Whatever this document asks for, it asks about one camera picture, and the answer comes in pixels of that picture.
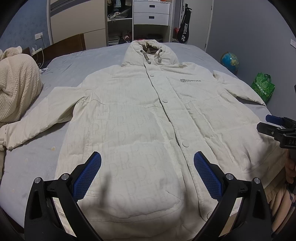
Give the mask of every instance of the silver screw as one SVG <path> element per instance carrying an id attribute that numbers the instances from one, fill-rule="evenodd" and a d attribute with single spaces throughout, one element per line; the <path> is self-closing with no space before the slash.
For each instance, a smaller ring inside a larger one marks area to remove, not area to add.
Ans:
<path id="1" fill-rule="evenodd" d="M 34 180 L 35 183 L 39 183 L 40 181 L 41 181 L 41 178 L 40 178 L 40 177 L 37 177 L 37 178 L 35 178 L 35 180 Z"/>
<path id="2" fill-rule="evenodd" d="M 228 174 L 226 174 L 226 178 L 227 178 L 228 180 L 232 180 L 232 179 L 233 179 L 233 175 L 230 174 L 230 173 L 228 173 Z"/>
<path id="3" fill-rule="evenodd" d="M 261 181 L 260 181 L 259 178 L 254 178 L 254 182 L 257 183 L 257 184 L 259 184 Z"/>
<path id="4" fill-rule="evenodd" d="M 62 175 L 62 180 L 67 180 L 69 178 L 69 174 L 65 173 Z"/>

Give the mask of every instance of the jacket sleeve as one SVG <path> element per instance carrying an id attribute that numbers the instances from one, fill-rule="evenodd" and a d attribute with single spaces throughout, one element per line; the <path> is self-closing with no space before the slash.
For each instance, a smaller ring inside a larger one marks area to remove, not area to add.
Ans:
<path id="1" fill-rule="evenodd" d="M 213 75 L 215 79 L 234 97 L 240 97 L 266 106 L 260 96 L 242 80 L 216 70 L 214 70 Z"/>
<path id="2" fill-rule="evenodd" d="M 82 88 L 55 87 L 27 116 L 0 128 L 0 147 L 13 149 L 54 124 L 71 120 L 74 106 L 83 97 Z"/>

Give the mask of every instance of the jacket hood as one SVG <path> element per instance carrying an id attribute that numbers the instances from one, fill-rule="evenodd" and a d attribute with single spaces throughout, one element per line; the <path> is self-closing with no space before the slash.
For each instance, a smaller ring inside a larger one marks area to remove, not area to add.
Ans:
<path id="1" fill-rule="evenodd" d="M 122 66 L 127 64 L 144 66 L 144 64 L 147 64 L 148 62 L 145 59 L 144 53 L 141 51 L 144 51 L 144 49 L 149 47 L 157 49 L 156 53 L 147 53 L 149 60 L 151 60 L 151 64 L 161 66 L 179 64 L 176 54 L 168 46 L 161 44 L 156 40 L 136 40 L 133 41 L 128 47 L 122 62 Z M 158 53 L 161 58 L 161 62 L 158 61 Z"/>

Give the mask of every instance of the blue gripper pad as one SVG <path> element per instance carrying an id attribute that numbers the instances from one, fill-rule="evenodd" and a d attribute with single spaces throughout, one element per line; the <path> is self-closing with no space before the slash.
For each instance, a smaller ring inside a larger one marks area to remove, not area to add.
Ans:
<path id="1" fill-rule="evenodd" d="M 86 161 L 86 163 L 86 167 L 81 172 L 81 174 L 76 179 L 73 185 L 72 197 L 76 202 L 84 198 L 93 179 L 95 178 L 96 174 L 98 173 L 101 167 L 102 159 L 100 153 L 94 152 L 91 155 L 91 157 Z"/>
<path id="2" fill-rule="evenodd" d="M 284 121 L 282 118 L 280 117 L 277 117 L 277 116 L 274 116 L 274 115 L 267 115 L 265 117 L 265 120 L 269 123 L 273 123 L 273 124 L 276 124 L 278 126 L 282 126 L 284 125 Z"/>
<path id="3" fill-rule="evenodd" d="M 223 196 L 222 184 L 210 168 L 211 165 L 213 164 L 206 159 L 202 152 L 196 152 L 194 155 L 194 166 L 211 197 L 220 201 Z"/>

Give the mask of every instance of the human hand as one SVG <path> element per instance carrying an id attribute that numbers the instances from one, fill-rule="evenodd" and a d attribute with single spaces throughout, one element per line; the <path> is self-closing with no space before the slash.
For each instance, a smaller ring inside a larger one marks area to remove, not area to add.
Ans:
<path id="1" fill-rule="evenodd" d="M 288 183 L 292 184 L 294 182 L 294 177 L 296 177 L 296 166 L 295 166 L 295 162 L 290 158 L 289 150 L 286 151 L 285 170 L 286 170 L 286 180 Z"/>

